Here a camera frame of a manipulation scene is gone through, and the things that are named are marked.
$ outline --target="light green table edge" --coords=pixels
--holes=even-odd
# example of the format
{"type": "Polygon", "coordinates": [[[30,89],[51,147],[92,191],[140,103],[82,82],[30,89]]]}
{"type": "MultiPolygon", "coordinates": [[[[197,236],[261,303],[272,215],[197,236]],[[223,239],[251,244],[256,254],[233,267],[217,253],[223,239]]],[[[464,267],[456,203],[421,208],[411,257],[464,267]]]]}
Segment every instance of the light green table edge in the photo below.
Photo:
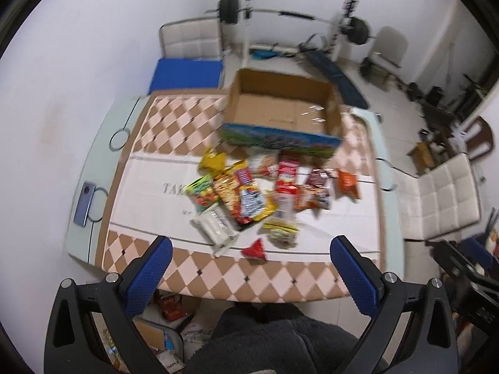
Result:
{"type": "MultiPolygon", "coordinates": [[[[109,149],[109,140],[116,131],[124,127],[125,120],[128,117],[126,127],[129,128],[129,130],[133,129],[148,99],[149,96],[114,102],[109,109],[109,112],[106,114],[101,127],[99,128],[86,158],[73,198],[71,218],[66,235],[67,252],[86,263],[94,264],[100,222],[95,223],[93,228],[90,221],[87,221],[85,227],[81,227],[73,223],[81,187],[85,181],[91,181],[98,187],[103,187],[109,191],[121,154],[121,151],[111,151],[109,149]]],[[[352,108],[352,113],[366,122],[366,125],[369,128],[374,150],[376,152],[376,157],[390,161],[390,155],[386,148],[385,138],[383,137],[383,133],[381,132],[376,116],[370,111],[359,108],[352,108]]],[[[375,161],[375,166],[377,167],[381,187],[392,187],[394,184],[394,178],[391,168],[382,161],[375,161]]],[[[404,244],[400,231],[396,191],[383,192],[382,201],[383,209],[385,210],[385,215],[387,216],[385,220],[386,271],[391,271],[403,279],[404,244]]]]}
{"type": "MultiPolygon", "coordinates": [[[[375,157],[391,162],[390,153],[386,148],[385,137],[381,132],[375,114],[366,109],[352,108],[351,112],[363,119],[369,128],[371,142],[375,150],[375,157]]],[[[384,161],[375,161],[379,184],[382,188],[390,189],[394,186],[392,168],[384,161]]],[[[399,202],[397,191],[383,192],[381,196],[385,213],[385,270],[391,271],[401,280],[404,279],[404,241],[400,230],[399,202]]]]}

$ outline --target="fuzzy gray fabric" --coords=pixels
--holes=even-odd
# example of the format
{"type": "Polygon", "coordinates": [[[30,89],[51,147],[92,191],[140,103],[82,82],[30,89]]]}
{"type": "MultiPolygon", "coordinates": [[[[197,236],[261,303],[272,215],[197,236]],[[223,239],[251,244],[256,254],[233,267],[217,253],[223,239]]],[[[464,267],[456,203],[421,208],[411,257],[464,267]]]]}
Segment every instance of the fuzzy gray fabric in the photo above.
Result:
{"type": "MultiPolygon", "coordinates": [[[[331,374],[357,338],[338,326],[303,315],[292,304],[224,312],[213,336],[187,362],[184,374],[331,374]]],[[[381,361],[378,371],[388,367],[381,361]]]]}

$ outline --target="silver screw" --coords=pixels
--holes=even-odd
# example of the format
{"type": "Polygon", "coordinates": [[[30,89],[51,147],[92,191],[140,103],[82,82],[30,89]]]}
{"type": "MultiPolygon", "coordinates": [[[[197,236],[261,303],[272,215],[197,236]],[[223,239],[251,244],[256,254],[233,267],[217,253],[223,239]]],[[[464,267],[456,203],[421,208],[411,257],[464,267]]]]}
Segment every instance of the silver screw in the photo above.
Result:
{"type": "Polygon", "coordinates": [[[106,276],[106,281],[108,283],[115,283],[116,281],[118,281],[118,278],[120,278],[120,275],[118,273],[109,273],[106,276]]]}
{"type": "Polygon", "coordinates": [[[389,283],[394,283],[395,281],[398,280],[397,274],[395,273],[385,273],[385,280],[388,281],[389,283]]]}
{"type": "Polygon", "coordinates": [[[440,281],[438,278],[432,278],[432,285],[435,288],[440,288],[442,286],[442,281],[440,281]]]}
{"type": "Polygon", "coordinates": [[[73,283],[73,281],[70,278],[65,278],[61,282],[61,287],[63,287],[63,288],[69,288],[69,287],[71,287],[72,283],[73,283]]]}

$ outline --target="blue printed box side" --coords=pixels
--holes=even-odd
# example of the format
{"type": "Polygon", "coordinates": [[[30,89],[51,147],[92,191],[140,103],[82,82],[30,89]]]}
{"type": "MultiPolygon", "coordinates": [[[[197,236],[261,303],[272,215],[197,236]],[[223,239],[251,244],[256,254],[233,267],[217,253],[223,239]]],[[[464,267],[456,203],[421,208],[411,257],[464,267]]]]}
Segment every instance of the blue printed box side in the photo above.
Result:
{"type": "Polygon", "coordinates": [[[224,123],[224,141],[234,146],[262,146],[302,155],[329,158],[340,145],[342,138],[315,133],[286,131],[277,128],[224,123]]]}

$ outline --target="open cardboard box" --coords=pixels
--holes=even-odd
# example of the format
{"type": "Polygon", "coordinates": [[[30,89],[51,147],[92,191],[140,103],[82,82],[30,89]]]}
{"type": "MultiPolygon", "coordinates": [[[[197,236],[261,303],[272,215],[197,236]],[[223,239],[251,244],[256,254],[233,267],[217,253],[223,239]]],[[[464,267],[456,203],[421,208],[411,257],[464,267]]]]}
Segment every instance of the open cardboard box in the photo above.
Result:
{"type": "Polygon", "coordinates": [[[328,158],[343,139],[341,103],[331,83],[240,69],[225,108],[223,138],[235,146],[328,158]]]}

